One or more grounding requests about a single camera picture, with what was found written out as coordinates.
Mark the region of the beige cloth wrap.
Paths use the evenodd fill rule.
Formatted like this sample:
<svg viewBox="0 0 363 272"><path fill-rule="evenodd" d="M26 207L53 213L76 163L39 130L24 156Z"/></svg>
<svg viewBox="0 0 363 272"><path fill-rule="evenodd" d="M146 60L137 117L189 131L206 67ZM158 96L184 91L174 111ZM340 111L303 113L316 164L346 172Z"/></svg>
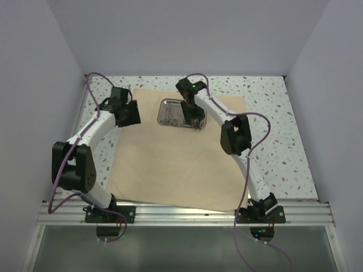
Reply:
<svg viewBox="0 0 363 272"><path fill-rule="evenodd" d="M158 123L172 91L136 88L141 123L121 129L107 190L118 199L230 211L246 207L245 179L220 145L221 128L208 117L201 130Z"/></svg>

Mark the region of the steel tweezers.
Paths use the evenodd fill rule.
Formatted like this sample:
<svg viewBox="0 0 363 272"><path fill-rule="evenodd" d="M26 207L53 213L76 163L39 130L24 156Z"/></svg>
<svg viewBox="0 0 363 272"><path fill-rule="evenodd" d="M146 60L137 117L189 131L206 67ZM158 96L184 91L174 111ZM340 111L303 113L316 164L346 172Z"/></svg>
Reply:
<svg viewBox="0 0 363 272"><path fill-rule="evenodd" d="M189 121L189 127L191 129L194 129L195 131L200 131L203 127L202 121L199 121L197 119L193 119Z"/></svg>

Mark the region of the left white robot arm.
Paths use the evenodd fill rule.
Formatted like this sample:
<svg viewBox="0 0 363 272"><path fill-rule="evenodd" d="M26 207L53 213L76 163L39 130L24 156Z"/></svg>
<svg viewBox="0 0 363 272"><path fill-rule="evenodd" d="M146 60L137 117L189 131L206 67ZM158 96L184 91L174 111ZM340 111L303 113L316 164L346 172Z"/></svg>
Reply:
<svg viewBox="0 0 363 272"><path fill-rule="evenodd" d="M113 195L96 180L93 152L106 134L115 127L141 123L137 101L130 90L112 87L111 94L96 108L90 120L65 142L52 147L53 190L62 188L84 197L98 206L98 216L105 222L114 221L118 209L112 205Z"/></svg>

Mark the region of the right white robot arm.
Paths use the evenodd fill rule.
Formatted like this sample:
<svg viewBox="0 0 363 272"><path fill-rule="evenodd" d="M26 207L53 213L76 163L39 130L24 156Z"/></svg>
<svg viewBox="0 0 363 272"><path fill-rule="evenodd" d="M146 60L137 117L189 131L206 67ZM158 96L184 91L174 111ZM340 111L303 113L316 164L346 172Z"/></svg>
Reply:
<svg viewBox="0 0 363 272"><path fill-rule="evenodd" d="M178 81L176 89L183 97L181 108L185 122L190 127L201 128L201 122L207 116L221 127L221 147L239 166L250 193L250 205L245 210L258 222L266 222L272 217L278 203L257 165L251 160L251 153L270 134L270 121L260 113L254 114L266 120L268 129L266 135L253 144L248 120L252 112L235 113L210 93L208 82L192 83L185 77Z"/></svg>

